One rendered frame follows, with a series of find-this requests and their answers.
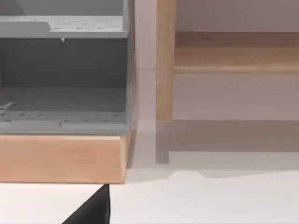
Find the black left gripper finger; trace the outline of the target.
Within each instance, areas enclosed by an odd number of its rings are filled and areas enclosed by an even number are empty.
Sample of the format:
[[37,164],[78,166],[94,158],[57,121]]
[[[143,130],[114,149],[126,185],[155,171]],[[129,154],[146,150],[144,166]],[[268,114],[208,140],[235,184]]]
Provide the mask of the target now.
[[101,186],[61,224],[110,224],[110,185]]

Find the pale wooden drawer front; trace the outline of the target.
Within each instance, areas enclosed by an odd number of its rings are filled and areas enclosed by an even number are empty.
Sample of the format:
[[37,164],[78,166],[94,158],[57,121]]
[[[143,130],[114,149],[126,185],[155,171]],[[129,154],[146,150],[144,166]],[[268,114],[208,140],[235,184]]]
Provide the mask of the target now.
[[0,134],[0,182],[124,183],[136,125],[124,135]]

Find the grey pierced drawer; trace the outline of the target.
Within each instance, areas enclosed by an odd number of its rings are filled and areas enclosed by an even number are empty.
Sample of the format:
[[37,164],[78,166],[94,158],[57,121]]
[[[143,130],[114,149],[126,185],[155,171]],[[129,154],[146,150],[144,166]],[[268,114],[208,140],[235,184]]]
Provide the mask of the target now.
[[0,0],[0,136],[126,135],[135,0]]

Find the open wooden shelf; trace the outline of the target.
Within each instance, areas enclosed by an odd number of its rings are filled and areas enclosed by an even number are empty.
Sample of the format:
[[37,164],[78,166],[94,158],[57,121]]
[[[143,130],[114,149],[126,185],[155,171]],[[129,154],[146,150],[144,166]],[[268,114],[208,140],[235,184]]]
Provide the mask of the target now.
[[299,32],[177,31],[176,13],[176,0],[157,0],[159,121],[172,120],[176,74],[299,75]]

